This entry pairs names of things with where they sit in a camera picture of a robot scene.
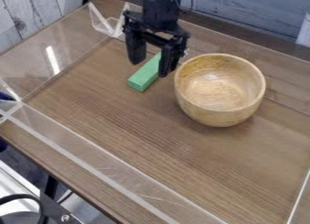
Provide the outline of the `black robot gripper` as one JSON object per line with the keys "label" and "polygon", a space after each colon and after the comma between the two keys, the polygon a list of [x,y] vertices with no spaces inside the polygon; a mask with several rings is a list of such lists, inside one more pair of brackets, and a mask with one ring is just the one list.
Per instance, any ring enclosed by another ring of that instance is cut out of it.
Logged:
{"label": "black robot gripper", "polygon": [[177,11],[124,11],[122,33],[130,64],[139,64],[147,57],[147,44],[161,48],[159,76],[165,77],[175,70],[181,53],[187,49],[188,32],[177,24]]}

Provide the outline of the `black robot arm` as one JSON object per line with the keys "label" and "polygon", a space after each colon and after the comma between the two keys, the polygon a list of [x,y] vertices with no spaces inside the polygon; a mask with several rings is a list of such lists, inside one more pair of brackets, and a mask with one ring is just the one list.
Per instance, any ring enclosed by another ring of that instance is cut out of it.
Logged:
{"label": "black robot arm", "polygon": [[187,50],[189,33],[177,24],[180,0],[143,0],[141,12],[124,10],[122,33],[130,64],[147,57],[147,44],[161,49],[157,75],[165,77]]}

